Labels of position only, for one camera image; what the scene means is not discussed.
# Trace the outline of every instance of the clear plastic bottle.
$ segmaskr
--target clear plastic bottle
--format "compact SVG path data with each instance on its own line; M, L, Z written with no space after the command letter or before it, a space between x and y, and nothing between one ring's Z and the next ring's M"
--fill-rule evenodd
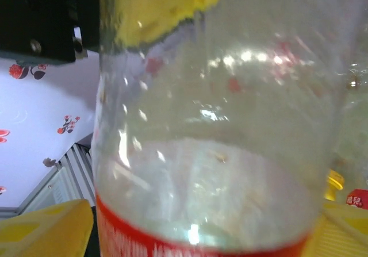
M101 0L103 257L299 256L365 0Z

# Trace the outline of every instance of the metal screw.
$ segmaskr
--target metal screw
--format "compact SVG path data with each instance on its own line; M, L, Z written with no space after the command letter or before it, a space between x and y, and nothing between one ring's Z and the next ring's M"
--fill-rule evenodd
M30 48L35 54L40 54L42 51L41 44L37 40L30 40Z

